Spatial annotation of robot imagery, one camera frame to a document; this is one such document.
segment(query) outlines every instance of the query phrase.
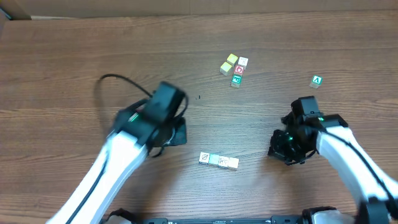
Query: row of blocks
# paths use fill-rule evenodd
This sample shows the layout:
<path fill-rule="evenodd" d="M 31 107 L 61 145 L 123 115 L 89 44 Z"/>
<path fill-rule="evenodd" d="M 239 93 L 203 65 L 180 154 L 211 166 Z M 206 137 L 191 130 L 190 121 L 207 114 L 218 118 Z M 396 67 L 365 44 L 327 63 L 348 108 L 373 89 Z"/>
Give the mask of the row of blocks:
<path fill-rule="evenodd" d="M 206 164 L 211 166 L 218 166 L 220 168 L 237 169 L 239 159 L 232 157 L 219 156 L 216 154 L 210 154 L 207 152 L 201 152 L 199 157 L 200 164 Z"/>
<path fill-rule="evenodd" d="M 243 71 L 245 71 L 248 65 L 249 59 L 245 57 L 238 57 L 234 54 L 230 54 L 226 59 L 226 62 L 221 66 L 220 72 L 224 75 L 233 74 L 231 80 L 231 86 L 239 88 L 242 83 Z"/>

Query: cube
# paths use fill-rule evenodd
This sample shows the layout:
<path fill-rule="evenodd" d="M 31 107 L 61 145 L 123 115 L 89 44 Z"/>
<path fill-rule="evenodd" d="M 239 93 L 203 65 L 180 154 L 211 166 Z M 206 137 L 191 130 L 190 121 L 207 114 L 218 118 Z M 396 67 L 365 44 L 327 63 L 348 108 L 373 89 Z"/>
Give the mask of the cube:
<path fill-rule="evenodd" d="M 200 164 L 209 164 L 210 153 L 201 152 L 199 156 L 199 163 Z"/>
<path fill-rule="evenodd" d="M 241 86 L 242 76 L 240 75 L 233 75 L 231 80 L 231 86 L 239 88 Z"/>
<path fill-rule="evenodd" d="M 319 77 L 317 75 L 314 75 L 312 77 L 312 82 L 310 83 L 310 87 L 312 88 L 318 88 L 322 84 L 323 78 Z"/>
<path fill-rule="evenodd" d="M 218 167 L 219 168 L 228 168 L 228 161 L 229 161 L 229 157 L 225 157 L 225 156 L 220 156 L 220 159 L 218 161 Z"/>
<path fill-rule="evenodd" d="M 237 158 L 229 158 L 229 162 L 228 162 L 228 168 L 229 169 L 237 169 L 238 168 L 238 164 L 239 164 L 239 159 Z"/>
<path fill-rule="evenodd" d="M 232 65 L 224 62 L 224 64 L 220 68 L 220 72 L 224 75 L 231 75 L 233 73 L 233 67 Z"/>
<path fill-rule="evenodd" d="M 247 65 L 248 65 L 248 61 L 249 61 L 249 59 L 248 59 L 248 58 L 239 57 L 239 60 L 238 60 L 238 65 L 239 65 L 239 66 L 242 66 L 242 67 L 243 67 L 243 69 L 245 69 L 245 70 L 246 70 L 246 67 L 247 67 Z"/>
<path fill-rule="evenodd" d="M 227 61 L 230 65 L 235 66 L 236 63 L 238 62 L 238 57 L 235 56 L 234 54 L 230 54 L 229 57 L 226 59 L 226 61 Z"/>
<path fill-rule="evenodd" d="M 210 154 L 209 165 L 211 166 L 218 166 L 218 161 L 220 159 L 219 155 Z"/>
<path fill-rule="evenodd" d="M 237 65 L 237 66 L 235 66 L 235 69 L 234 69 L 234 75 L 242 76 L 243 75 L 243 71 L 244 71 L 243 67 Z"/>

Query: wood grain surface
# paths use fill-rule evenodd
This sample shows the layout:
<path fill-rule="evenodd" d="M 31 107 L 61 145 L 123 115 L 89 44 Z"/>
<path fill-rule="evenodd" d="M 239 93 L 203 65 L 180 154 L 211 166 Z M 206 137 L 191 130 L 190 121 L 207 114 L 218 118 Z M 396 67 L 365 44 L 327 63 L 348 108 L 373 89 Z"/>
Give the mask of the wood grain surface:
<path fill-rule="evenodd" d="M 249 59 L 239 89 L 220 73 L 230 53 Z M 66 202 L 103 143 L 103 124 L 160 81 L 184 89 L 188 144 L 148 158 L 107 213 L 244 218 L 353 199 L 328 162 L 287 167 L 266 157 L 280 117 L 315 95 L 398 179 L 398 12 L 9 21 L 0 39 L 0 223 L 43 223 Z M 324 77 L 319 89 L 308 85 Z M 201 151 L 240 159 L 237 171 L 198 164 Z"/>

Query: yellow cube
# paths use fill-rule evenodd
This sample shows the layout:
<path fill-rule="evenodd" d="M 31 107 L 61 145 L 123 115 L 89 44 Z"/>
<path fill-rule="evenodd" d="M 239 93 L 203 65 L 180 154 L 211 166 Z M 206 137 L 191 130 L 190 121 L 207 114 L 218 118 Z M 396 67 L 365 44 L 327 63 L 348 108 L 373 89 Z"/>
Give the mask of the yellow cube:
<path fill-rule="evenodd" d="M 234 54 L 230 54 L 229 57 L 226 59 L 226 61 L 227 61 L 230 65 L 235 66 L 236 63 L 238 62 L 238 57 L 235 56 Z"/>
<path fill-rule="evenodd" d="M 220 68 L 220 72 L 227 76 L 227 75 L 232 75 L 234 70 L 232 69 L 232 65 L 224 62 L 224 64 Z"/>

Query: wooden table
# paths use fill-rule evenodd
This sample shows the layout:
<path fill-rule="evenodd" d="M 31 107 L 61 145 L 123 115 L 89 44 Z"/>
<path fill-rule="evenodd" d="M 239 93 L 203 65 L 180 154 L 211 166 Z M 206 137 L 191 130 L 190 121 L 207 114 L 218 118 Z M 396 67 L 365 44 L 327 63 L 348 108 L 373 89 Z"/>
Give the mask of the wooden table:
<path fill-rule="evenodd" d="M 220 73 L 249 58 L 239 89 Z M 0 223 L 43 223 L 69 198 L 103 143 L 101 125 L 165 80 L 190 96 L 188 144 L 148 158 L 120 207 L 169 218 L 243 218 L 336 206 L 350 193 L 316 156 L 287 167 L 267 159 L 273 130 L 300 96 L 339 113 L 398 179 L 398 12 L 311 12 L 6 22 L 0 42 Z M 308 86 L 324 78 L 319 89 Z M 237 171 L 198 164 L 201 151 L 240 159 Z"/>

